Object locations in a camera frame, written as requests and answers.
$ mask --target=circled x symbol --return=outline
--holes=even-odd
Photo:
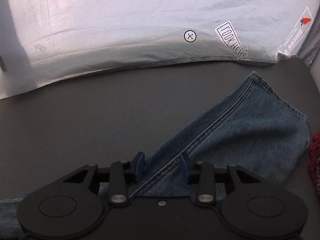
[[[197,35],[194,31],[192,30],[189,30],[189,31],[186,31],[184,33],[184,39],[187,41],[187,42],[194,42],[197,38]]]

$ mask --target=arrow sticker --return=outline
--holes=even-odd
[[[230,48],[239,58],[238,60],[252,61],[248,49],[244,49],[236,35],[230,21],[227,21],[215,29],[219,38]]]

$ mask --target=red fabric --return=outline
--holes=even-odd
[[[320,204],[320,131],[314,135],[312,140],[313,145],[310,146],[311,161],[309,163],[309,172]]]

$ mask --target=product label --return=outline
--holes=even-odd
[[[310,29],[312,23],[313,17],[309,11],[309,8],[307,7],[288,37],[278,48],[278,52],[285,55],[289,55],[292,52],[292,54],[294,55],[296,51],[293,51],[293,49],[299,44],[300,41],[302,41],[303,37],[308,33],[308,30]]]

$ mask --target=red strawberry logo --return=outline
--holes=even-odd
[[[301,20],[300,20],[300,22],[301,22],[301,26],[302,25],[306,25],[308,22],[310,22],[311,21],[311,19],[310,18],[302,18]]]

